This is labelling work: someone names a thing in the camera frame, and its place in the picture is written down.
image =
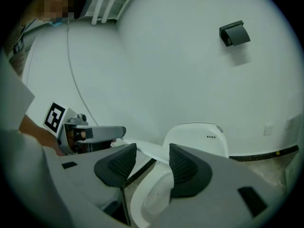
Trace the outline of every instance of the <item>white toilet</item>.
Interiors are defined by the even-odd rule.
[[[228,145],[222,129],[212,123],[183,123],[173,127],[166,135],[163,146],[138,141],[137,149],[157,160],[153,170],[139,184],[131,200],[131,216],[139,228],[148,227],[169,205],[174,186],[169,166],[169,144],[175,143],[215,155],[229,157]]]

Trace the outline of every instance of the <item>black rubber pad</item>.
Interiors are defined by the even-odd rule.
[[[212,169],[209,164],[173,143],[170,144],[169,165],[174,177],[171,198],[193,197],[211,181]]]
[[[107,186],[123,188],[136,162],[136,144],[108,155],[94,166],[96,176]]]

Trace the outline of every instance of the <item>cable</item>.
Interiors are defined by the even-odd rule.
[[[80,90],[79,90],[79,88],[78,88],[78,85],[77,85],[77,83],[76,83],[76,80],[75,80],[75,76],[74,76],[74,72],[73,72],[73,68],[72,68],[72,63],[71,63],[71,58],[70,58],[70,47],[69,47],[69,43],[68,43],[68,29],[69,29],[69,19],[68,19],[68,21],[67,21],[67,32],[66,32],[67,57],[68,57],[68,62],[69,62],[69,64],[70,64],[70,69],[71,69],[72,77],[73,77],[73,80],[74,80],[74,84],[75,84],[75,86],[76,86],[76,89],[77,89],[77,91],[78,91],[78,94],[79,94],[79,96],[80,96],[80,98],[81,98],[83,104],[85,105],[87,111],[88,111],[89,114],[91,115],[91,117],[92,117],[93,121],[95,122],[95,124],[96,124],[97,126],[99,126],[98,123],[97,123],[97,121],[96,121],[95,118],[93,117],[91,111],[89,110],[88,106],[86,105],[86,103],[85,103],[85,101],[84,101],[84,99],[83,99],[83,97],[82,97],[82,95],[81,95],[81,93],[80,93]]]

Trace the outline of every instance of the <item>floor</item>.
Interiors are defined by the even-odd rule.
[[[282,194],[286,195],[286,178],[285,178],[285,168],[290,164],[297,152],[287,154],[284,156],[262,160],[262,161],[247,161],[241,162],[243,165],[250,168],[256,174],[260,175],[265,181],[275,188],[278,188]],[[141,183],[141,181],[146,177],[146,175],[153,169],[155,164],[153,164],[147,171],[145,171],[139,178],[137,178],[133,183],[127,186],[125,191],[125,199],[127,203],[127,208],[129,212],[129,217],[131,220],[131,227],[138,228],[132,219],[130,214],[130,203],[132,196]]]

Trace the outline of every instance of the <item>black bracket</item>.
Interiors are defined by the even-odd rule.
[[[243,27],[243,21],[237,21],[219,28],[219,36],[227,47],[231,45],[240,45],[245,42],[249,42],[250,38]]]

